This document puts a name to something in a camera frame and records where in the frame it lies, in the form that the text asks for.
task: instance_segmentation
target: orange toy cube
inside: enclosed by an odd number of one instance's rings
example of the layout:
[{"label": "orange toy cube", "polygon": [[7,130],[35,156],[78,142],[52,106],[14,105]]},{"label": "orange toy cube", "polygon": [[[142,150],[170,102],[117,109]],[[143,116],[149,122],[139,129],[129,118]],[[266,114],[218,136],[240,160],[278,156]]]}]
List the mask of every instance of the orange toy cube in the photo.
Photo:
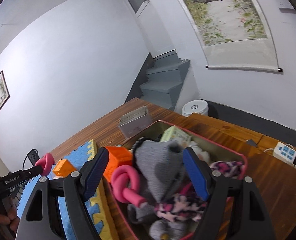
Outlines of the orange toy cube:
[{"label": "orange toy cube", "polygon": [[73,171],[77,169],[67,159],[60,160],[54,169],[52,170],[56,176],[67,177]]},{"label": "orange toy cube", "polygon": [[132,154],[124,147],[105,147],[109,152],[109,162],[104,171],[104,177],[110,182],[112,173],[121,165],[132,166]]}]

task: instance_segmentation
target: human hand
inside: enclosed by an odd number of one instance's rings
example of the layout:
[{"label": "human hand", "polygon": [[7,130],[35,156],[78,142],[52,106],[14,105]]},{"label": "human hand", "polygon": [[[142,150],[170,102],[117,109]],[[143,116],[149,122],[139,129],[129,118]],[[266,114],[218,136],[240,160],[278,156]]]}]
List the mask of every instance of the human hand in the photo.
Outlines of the human hand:
[{"label": "human hand", "polygon": [[17,216],[17,210],[14,207],[12,199],[10,199],[10,202],[11,202],[12,207],[10,208],[7,216],[0,214],[0,224],[1,225],[9,225],[10,229],[16,233],[20,219]]}]

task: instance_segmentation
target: metal bolt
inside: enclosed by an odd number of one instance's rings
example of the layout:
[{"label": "metal bolt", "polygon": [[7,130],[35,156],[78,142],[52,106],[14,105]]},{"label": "metal bolt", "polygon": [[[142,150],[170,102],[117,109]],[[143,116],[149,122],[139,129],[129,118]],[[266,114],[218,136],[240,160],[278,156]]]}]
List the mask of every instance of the metal bolt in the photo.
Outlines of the metal bolt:
[{"label": "metal bolt", "polygon": [[212,175],[215,176],[215,177],[220,177],[221,172],[220,171],[213,171]]},{"label": "metal bolt", "polygon": [[47,177],[43,176],[39,179],[39,182],[45,182],[47,180]]},{"label": "metal bolt", "polygon": [[71,173],[71,176],[72,176],[73,178],[75,178],[75,177],[78,177],[79,174],[80,174],[79,171],[73,171],[73,172]]},{"label": "metal bolt", "polygon": [[251,177],[249,177],[249,176],[246,176],[246,177],[244,178],[244,180],[245,180],[247,183],[251,183],[251,182],[253,181],[253,179],[252,179]]}]

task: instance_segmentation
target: pink rope knot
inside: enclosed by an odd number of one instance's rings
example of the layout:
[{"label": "pink rope knot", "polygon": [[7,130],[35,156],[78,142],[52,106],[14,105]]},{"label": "pink rope knot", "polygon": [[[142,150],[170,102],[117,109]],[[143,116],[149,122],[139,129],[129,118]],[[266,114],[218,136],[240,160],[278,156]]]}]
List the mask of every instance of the pink rope knot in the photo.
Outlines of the pink rope knot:
[{"label": "pink rope knot", "polygon": [[122,165],[114,170],[111,176],[112,191],[121,203],[131,203],[138,208],[147,204],[147,200],[140,196],[140,177],[138,171],[129,165]]},{"label": "pink rope knot", "polygon": [[47,176],[51,172],[52,166],[55,164],[55,159],[50,153],[46,153],[41,159],[39,159],[35,166],[41,166],[43,172],[40,174],[42,176]]}]

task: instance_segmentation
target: blue foam mat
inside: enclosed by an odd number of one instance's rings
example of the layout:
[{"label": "blue foam mat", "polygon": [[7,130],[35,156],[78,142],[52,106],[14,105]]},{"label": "blue foam mat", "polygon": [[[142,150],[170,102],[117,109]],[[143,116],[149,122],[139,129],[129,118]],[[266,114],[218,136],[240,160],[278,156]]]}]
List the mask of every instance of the blue foam mat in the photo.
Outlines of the blue foam mat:
[{"label": "blue foam mat", "polygon": [[[70,161],[70,163],[75,166],[75,167],[81,167],[84,165],[84,163],[88,160],[88,146],[90,146],[91,143],[90,142],[86,142],[84,145],[81,145],[80,147],[78,147],[78,149],[72,151],[69,155],[65,156],[64,159],[68,159]],[[19,202],[19,206],[17,208],[17,213],[18,216],[21,218],[24,212],[24,208],[27,204],[27,201],[37,183],[37,181],[39,180],[41,176],[37,176],[35,178],[33,178],[25,187],[23,195],[21,196],[21,200]],[[60,210],[60,215],[61,215],[61,219],[63,222],[63,226],[64,226],[64,230],[65,230],[65,234],[67,237],[67,240],[76,240],[75,235],[72,231],[72,227],[70,224],[70,220],[69,220],[69,216],[68,216],[68,212],[67,212],[67,208],[66,208],[66,203],[65,203],[65,199],[63,197],[59,197],[58,198],[58,203],[59,203],[59,210]],[[87,201],[86,202],[86,207],[87,210],[90,214],[90,217],[92,217],[93,214],[98,214],[100,213],[99,210],[99,206],[98,204],[95,204],[94,206],[90,205],[90,202]],[[95,224],[95,228],[98,232],[98,234],[100,234],[102,228],[104,227],[104,224],[102,221],[100,221],[99,223]]]}]

